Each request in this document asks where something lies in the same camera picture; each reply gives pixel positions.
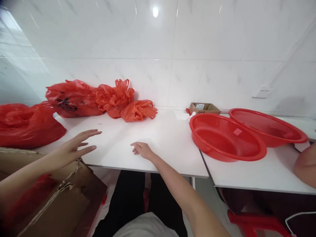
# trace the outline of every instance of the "human hand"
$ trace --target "human hand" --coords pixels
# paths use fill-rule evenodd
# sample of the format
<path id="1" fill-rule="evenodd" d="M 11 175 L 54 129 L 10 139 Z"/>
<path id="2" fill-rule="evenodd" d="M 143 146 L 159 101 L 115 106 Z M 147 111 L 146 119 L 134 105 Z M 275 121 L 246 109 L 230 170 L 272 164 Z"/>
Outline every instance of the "human hand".
<path id="1" fill-rule="evenodd" d="M 155 157 L 158 157 L 148 146 L 147 143 L 134 142 L 131 144 L 134 146 L 134 155 L 141 155 L 143 158 L 152 161 Z"/>
<path id="2" fill-rule="evenodd" d="M 102 132 L 98 131 L 97 129 L 87 130 L 79 133 L 74 138 L 62 144 L 59 148 L 37 160 L 36 162 L 37 164 L 39 164 L 40 170 L 43 173 L 52 172 L 66 165 L 69 165 L 74 160 L 95 150 L 95 145 L 88 146 L 81 150 L 78 150 L 78 147 L 88 145 L 88 143 L 83 143 L 83 141 L 87 140 L 89 137 L 101 133 Z"/>

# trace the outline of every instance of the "electrical socket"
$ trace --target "electrical socket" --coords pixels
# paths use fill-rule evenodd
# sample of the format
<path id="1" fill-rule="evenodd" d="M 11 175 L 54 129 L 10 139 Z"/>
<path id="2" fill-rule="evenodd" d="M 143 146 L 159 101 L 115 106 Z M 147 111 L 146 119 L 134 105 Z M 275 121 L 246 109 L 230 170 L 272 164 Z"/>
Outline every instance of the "electrical socket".
<path id="1" fill-rule="evenodd" d="M 271 92 L 273 92 L 275 89 L 273 87 L 261 87 L 259 91 L 253 96 L 253 98 L 261 98 L 265 99 L 267 98 Z"/>

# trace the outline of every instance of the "human arm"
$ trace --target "human arm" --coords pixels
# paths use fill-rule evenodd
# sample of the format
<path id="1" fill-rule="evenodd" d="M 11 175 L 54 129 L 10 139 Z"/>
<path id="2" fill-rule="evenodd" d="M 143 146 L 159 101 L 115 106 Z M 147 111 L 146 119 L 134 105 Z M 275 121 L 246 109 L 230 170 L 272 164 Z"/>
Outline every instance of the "human arm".
<path id="1" fill-rule="evenodd" d="M 42 174 L 50 173 L 64 167 L 75 159 L 96 149 L 96 146 L 89 146 L 82 150 L 78 150 L 78 147 L 87 145 L 88 143 L 83 143 L 83 141 L 100 133 L 101 132 L 97 131 L 97 129 L 82 132 L 56 150 L 24 166 L 2 180 L 0 182 L 0 216 L 2 216 Z"/>
<path id="2" fill-rule="evenodd" d="M 294 173 L 304 183 L 316 188 L 316 143 L 299 155 Z"/>
<path id="3" fill-rule="evenodd" d="M 207 204 L 182 175 L 151 151 L 148 144 L 136 142 L 131 145 L 134 146 L 135 155 L 140 154 L 155 165 L 170 193 L 188 217 L 194 236 L 230 236 Z"/>

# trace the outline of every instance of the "red plastic bag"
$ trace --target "red plastic bag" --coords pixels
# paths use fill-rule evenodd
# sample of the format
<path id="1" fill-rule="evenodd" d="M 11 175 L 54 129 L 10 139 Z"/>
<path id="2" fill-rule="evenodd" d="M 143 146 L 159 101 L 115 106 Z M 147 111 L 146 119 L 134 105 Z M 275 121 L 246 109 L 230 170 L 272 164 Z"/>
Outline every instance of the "red plastic bag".
<path id="1" fill-rule="evenodd" d="M 96 88 L 80 81 L 68 81 L 46 87 L 46 98 L 63 118 L 101 115 L 96 102 Z"/>
<path id="2" fill-rule="evenodd" d="M 134 90 L 128 88 L 129 80 L 115 80 L 115 87 L 100 85 L 96 94 L 100 110 L 106 110 L 111 118 L 121 117 L 122 109 L 134 98 Z"/>
<path id="3" fill-rule="evenodd" d="M 29 216 L 51 193 L 56 181 L 50 174 L 42 175 L 37 182 L 9 209 L 3 217 L 3 227 L 9 231 Z"/>
<path id="4" fill-rule="evenodd" d="M 154 119 L 157 109 L 151 100 L 136 100 L 128 104 L 122 111 L 121 116 L 125 122 L 143 121 L 146 117 Z"/>
<path id="5" fill-rule="evenodd" d="M 55 110 L 44 101 L 0 105 L 0 146 L 31 149 L 60 139 L 66 129 L 53 117 Z"/>

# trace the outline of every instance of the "plastic colander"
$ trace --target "plastic colander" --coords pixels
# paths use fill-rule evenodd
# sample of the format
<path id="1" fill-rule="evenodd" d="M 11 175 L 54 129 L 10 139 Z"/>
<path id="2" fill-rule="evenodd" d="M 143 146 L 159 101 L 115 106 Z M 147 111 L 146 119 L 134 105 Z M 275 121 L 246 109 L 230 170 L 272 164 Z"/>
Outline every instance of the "plastic colander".
<path id="1" fill-rule="evenodd" d="M 190 128 L 197 147 L 214 159 L 255 161 L 267 154 L 264 142 L 254 132 L 230 118 L 197 114 L 191 118 Z"/>
<path id="2" fill-rule="evenodd" d="M 254 131 L 267 147 L 308 141 L 303 131 L 271 115 L 248 109 L 231 109 L 228 113 L 231 119 Z"/>

